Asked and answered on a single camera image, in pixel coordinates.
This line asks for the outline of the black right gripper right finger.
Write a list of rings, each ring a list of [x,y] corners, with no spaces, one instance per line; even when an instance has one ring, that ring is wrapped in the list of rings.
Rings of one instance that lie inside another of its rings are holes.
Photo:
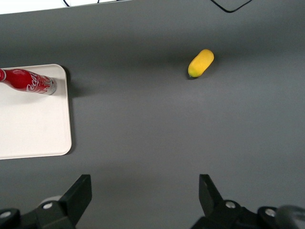
[[[199,176],[199,200],[204,216],[193,229],[278,229],[277,208],[263,206],[256,213],[233,200],[223,199],[208,174]]]

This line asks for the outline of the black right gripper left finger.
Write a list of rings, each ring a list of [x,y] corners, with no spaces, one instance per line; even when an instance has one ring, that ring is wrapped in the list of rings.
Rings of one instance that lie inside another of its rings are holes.
[[[2,229],[74,229],[92,200],[90,175],[81,175],[59,198],[46,200],[22,215],[17,208],[0,210]]]

